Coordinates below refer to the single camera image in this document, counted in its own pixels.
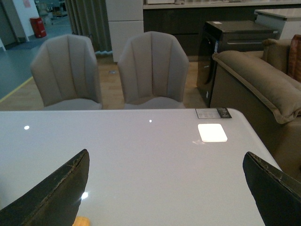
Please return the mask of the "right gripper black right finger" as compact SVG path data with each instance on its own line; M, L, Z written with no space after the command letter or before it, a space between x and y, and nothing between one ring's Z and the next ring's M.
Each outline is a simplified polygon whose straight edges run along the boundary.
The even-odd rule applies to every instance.
M267 226L301 224L301 183L252 152L243 159L247 185Z

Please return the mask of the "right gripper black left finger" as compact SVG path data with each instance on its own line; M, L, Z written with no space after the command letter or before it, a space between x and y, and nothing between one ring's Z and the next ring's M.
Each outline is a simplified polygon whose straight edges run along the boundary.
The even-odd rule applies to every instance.
M80 151L30 191L0 211L2 226L71 226L89 173L89 153Z

